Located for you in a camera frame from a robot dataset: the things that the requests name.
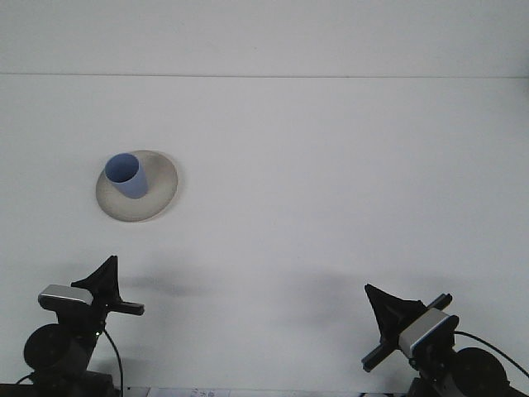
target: white plate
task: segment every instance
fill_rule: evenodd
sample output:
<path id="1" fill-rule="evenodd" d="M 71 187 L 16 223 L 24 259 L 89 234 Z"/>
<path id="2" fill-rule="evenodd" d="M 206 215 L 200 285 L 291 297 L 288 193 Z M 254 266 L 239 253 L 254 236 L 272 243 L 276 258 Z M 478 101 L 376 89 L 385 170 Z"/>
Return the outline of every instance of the white plate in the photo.
<path id="1" fill-rule="evenodd" d="M 104 171 L 96 184 L 99 207 L 110 217 L 123 222 L 138 222 L 154 217 L 171 202 L 178 176 L 173 163 L 156 151 L 133 151 L 145 170 L 149 191 L 142 198 L 128 198 L 108 181 Z"/>

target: cup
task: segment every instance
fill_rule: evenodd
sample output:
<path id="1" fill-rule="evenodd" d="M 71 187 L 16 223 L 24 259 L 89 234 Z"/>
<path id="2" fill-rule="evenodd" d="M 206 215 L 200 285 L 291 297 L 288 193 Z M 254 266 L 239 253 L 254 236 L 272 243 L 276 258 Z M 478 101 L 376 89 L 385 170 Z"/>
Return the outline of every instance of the cup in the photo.
<path id="1" fill-rule="evenodd" d="M 147 178 L 140 161 L 130 153 L 113 156 L 105 165 L 108 181 L 129 199 L 139 199 L 147 194 Z"/>

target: white backdrop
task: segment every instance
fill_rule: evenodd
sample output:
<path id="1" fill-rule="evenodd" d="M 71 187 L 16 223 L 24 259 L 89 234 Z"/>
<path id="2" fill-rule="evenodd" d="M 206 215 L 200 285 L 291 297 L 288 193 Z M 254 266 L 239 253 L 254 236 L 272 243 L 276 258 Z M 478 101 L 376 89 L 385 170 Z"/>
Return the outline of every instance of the white backdrop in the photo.
<path id="1" fill-rule="evenodd" d="M 529 75 L 527 0 L 0 0 L 0 71 Z"/>
<path id="2" fill-rule="evenodd" d="M 146 306 L 108 319 L 128 385 L 405 391 L 403 356 L 361 369 L 367 282 L 452 293 L 528 366 L 528 26 L 525 0 L 0 0 L 0 381 L 55 321 L 38 293 L 112 254 Z M 95 183 L 138 149 L 179 191 L 125 224 Z M 106 341 L 91 367 L 117 376 Z"/>
<path id="3" fill-rule="evenodd" d="M 37 294 L 111 254 L 146 306 L 108 319 L 129 385 L 405 391 L 403 356 L 362 371 L 379 337 L 366 282 L 452 293 L 461 329 L 527 365 L 528 84 L 1 77 L 2 380 L 54 321 Z M 94 188 L 135 149 L 181 181 L 166 213 L 127 224 Z M 92 368 L 117 374 L 103 340 Z"/>

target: white table surface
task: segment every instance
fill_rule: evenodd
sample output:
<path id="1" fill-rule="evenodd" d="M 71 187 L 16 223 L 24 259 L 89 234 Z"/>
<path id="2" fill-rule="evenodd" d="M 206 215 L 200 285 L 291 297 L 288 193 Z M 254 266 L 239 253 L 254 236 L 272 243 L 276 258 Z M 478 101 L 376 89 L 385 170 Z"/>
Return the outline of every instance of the white table surface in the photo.
<path id="1" fill-rule="evenodd" d="M 387 397 L 386 394 L 301 390 L 219 390 L 127 387 L 125 397 Z M 404 397 L 393 394 L 392 397 Z"/>
<path id="2" fill-rule="evenodd" d="M 0 76 L 2 380 L 55 321 L 37 294 L 112 254 L 122 297 L 146 307 L 108 318 L 128 385 L 405 391 L 402 355 L 362 371 L 379 338 L 367 282 L 452 293 L 461 329 L 527 366 L 528 88 Z M 117 222 L 95 182 L 138 149 L 174 159 L 179 191 L 162 216 Z M 91 368 L 117 376 L 106 341 Z"/>

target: robotic hand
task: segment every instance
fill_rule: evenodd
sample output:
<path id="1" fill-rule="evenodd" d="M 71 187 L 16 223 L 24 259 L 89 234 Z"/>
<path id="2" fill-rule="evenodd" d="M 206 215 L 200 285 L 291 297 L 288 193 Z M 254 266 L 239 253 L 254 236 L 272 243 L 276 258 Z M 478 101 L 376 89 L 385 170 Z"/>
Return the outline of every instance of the robotic hand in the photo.
<path id="1" fill-rule="evenodd" d="M 50 285 L 39 294 L 43 309 L 58 323 L 37 329 L 26 342 L 24 359 L 33 385 L 0 385 L 0 397 L 116 397 L 112 377 L 86 371 L 108 313 L 141 316 L 142 304 L 123 302 L 117 283 L 117 256 L 71 286 Z"/>
<path id="2" fill-rule="evenodd" d="M 407 397 L 528 397 L 509 386 L 502 364 L 478 348 L 455 352 L 457 316 L 442 312 L 452 297 L 442 294 L 428 306 L 402 300 L 373 285 L 365 292 L 380 330 L 380 344 L 362 363 L 373 370 L 394 350 L 400 350 L 419 371 Z"/>

